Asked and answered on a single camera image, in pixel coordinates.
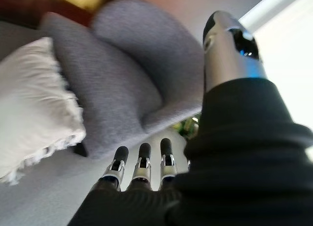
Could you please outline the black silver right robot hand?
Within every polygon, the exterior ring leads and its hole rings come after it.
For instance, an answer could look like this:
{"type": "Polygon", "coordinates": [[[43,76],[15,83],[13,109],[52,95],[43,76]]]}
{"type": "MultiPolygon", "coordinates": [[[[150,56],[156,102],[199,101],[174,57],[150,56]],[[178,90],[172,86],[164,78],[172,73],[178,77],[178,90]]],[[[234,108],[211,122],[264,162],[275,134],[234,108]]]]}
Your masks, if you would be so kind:
{"type": "Polygon", "coordinates": [[[161,143],[162,180],[151,191],[135,173],[117,183],[128,151],[90,190],[71,226],[310,226],[313,133],[293,121],[267,78],[257,43],[234,17],[214,12],[203,31],[204,95],[198,134],[188,141],[186,173],[175,174],[161,143]]]}

